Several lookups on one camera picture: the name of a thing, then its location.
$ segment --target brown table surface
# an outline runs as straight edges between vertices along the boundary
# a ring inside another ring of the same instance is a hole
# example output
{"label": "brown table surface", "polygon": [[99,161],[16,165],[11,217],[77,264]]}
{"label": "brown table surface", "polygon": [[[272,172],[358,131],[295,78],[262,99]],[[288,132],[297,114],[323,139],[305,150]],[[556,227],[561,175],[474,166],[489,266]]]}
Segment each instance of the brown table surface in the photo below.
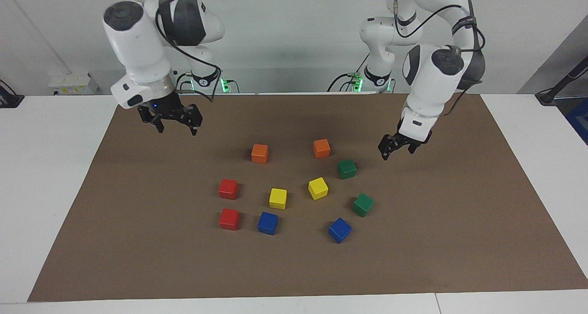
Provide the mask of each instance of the brown table surface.
{"label": "brown table surface", "polygon": [[[405,95],[201,97],[196,137],[117,109],[29,301],[584,289],[588,281],[479,96],[382,161]],[[313,140],[332,155],[315,159]],[[269,146],[266,165],[253,144]],[[357,176],[340,180],[353,159]],[[307,182],[325,178],[313,201]],[[219,198],[222,178],[237,200]],[[288,190],[285,211],[268,207]],[[376,203],[366,217],[351,204]],[[241,212],[222,230],[223,208]],[[259,214],[279,216],[275,236]],[[344,218],[344,243],[328,236]]]}

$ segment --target gray wall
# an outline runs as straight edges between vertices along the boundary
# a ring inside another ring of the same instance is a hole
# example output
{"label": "gray wall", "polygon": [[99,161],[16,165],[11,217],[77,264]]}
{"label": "gray wall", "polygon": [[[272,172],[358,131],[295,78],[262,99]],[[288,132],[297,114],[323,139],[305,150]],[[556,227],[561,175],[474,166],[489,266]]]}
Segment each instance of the gray wall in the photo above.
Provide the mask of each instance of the gray wall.
{"label": "gray wall", "polygon": [[[539,67],[518,93],[532,94],[553,87],[586,57],[588,57],[588,16]],[[559,97],[586,95],[588,95],[588,75],[568,84],[557,94]]]}
{"label": "gray wall", "polygon": [[[116,1],[0,0],[0,77],[25,94],[49,94],[48,74],[63,71],[61,58],[73,71],[90,72],[107,90],[123,73],[101,25],[103,10]],[[252,92],[325,90],[366,55],[359,39],[362,20],[390,15],[385,0],[204,2],[226,25],[223,40],[209,45],[218,64]],[[517,92],[588,13],[585,0],[473,2],[488,38],[484,83],[472,90],[482,93]],[[450,42],[442,19],[424,30],[424,42]],[[406,50],[395,49],[397,79]],[[187,68],[174,51],[168,56],[175,69]],[[397,91],[407,91],[404,81]]]}

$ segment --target yellow cube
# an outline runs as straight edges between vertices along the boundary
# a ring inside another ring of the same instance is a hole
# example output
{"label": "yellow cube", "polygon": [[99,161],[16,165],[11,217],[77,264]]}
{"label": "yellow cube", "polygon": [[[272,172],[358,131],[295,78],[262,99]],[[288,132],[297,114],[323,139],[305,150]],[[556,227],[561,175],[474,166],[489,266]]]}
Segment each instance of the yellow cube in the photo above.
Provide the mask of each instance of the yellow cube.
{"label": "yellow cube", "polygon": [[308,192],[311,193],[313,199],[317,200],[326,197],[327,193],[329,193],[329,187],[325,183],[325,180],[319,177],[316,180],[308,182]]}
{"label": "yellow cube", "polygon": [[275,209],[286,209],[286,196],[288,191],[281,188],[271,189],[269,194],[269,207]]}

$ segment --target cube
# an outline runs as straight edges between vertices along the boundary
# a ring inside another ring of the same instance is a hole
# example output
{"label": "cube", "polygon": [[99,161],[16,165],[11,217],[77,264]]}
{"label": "cube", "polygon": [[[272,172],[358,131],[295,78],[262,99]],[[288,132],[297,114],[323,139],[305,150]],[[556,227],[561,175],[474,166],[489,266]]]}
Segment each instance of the cube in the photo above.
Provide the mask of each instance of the cube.
{"label": "cube", "polygon": [[329,141],[326,139],[315,140],[313,151],[317,159],[328,157],[330,155]]}
{"label": "cube", "polygon": [[365,193],[362,193],[355,199],[353,203],[353,211],[361,217],[365,217],[370,209],[372,209],[374,200],[368,197]]}
{"label": "cube", "polygon": [[267,145],[256,144],[254,149],[251,150],[251,161],[255,163],[267,163]]}
{"label": "cube", "polygon": [[277,228],[277,215],[267,213],[266,211],[261,213],[258,222],[259,232],[274,235],[276,234]]}
{"label": "cube", "polygon": [[329,193],[329,187],[327,186],[327,183],[325,183],[325,180],[322,177],[319,177],[316,180],[308,182],[308,192],[311,193],[314,200],[317,200],[326,197]]}
{"label": "cube", "polygon": [[286,197],[288,196],[288,191],[281,189],[281,188],[273,188],[271,189],[271,193],[269,194],[269,207],[275,209],[286,209]]}
{"label": "cube", "polygon": [[223,180],[220,181],[219,195],[224,199],[235,200],[237,199],[237,188],[237,181],[223,178]]}
{"label": "cube", "polygon": [[219,225],[226,230],[239,228],[239,212],[234,209],[223,209],[220,213]]}
{"label": "cube", "polygon": [[342,241],[349,236],[350,232],[351,226],[342,218],[338,218],[329,228],[329,236],[331,236],[338,244],[342,243]]}
{"label": "cube", "polygon": [[357,167],[351,159],[343,160],[337,165],[337,172],[342,180],[345,178],[351,178],[357,173]]}

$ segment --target robotic arm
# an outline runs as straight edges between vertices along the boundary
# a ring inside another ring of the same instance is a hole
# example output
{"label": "robotic arm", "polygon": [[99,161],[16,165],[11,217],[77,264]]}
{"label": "robotic arm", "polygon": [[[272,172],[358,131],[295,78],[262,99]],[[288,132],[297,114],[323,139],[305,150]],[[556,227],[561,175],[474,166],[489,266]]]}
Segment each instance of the robotic arm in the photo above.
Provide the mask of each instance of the robotic arm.
{"label": "robotic arm", "polygon": [[195,104],[182,105],[163,44],[193,61],[192,74],[199,85],[218,83],[221,70],[210,63],[212,54],[200,45],[222,38],[224,27],[218,17],[199,0],[122,1],[105,11],[103,26],[126,69],[126,75],[111,87],[119,105],[138,107],[141,120],[159,132],[164,131],[161,120],[166,119],[187,125],[195,135],[202,115]]}
{"label": "robotic arm", "polygon": [[377,91],[384,90],[394,63],[389,46],[414,45],[422,37],[419,29],[424,23],[416,19],[416,6],[445,19],[452,26],[454,43],[421,44],[407,54],[403,76],[411,90],[396,134],[386,134],[378,145],[384,160],[405,145],[414,153],[426,144],[456,89],[467,90],[480,83],[485,71],[484,44],[479,43],[483,35],[477,29],[471,0],[388,0],[387,4],[394,17],[369,18],[361,27],[361,38],[370,49],[363,72]]}

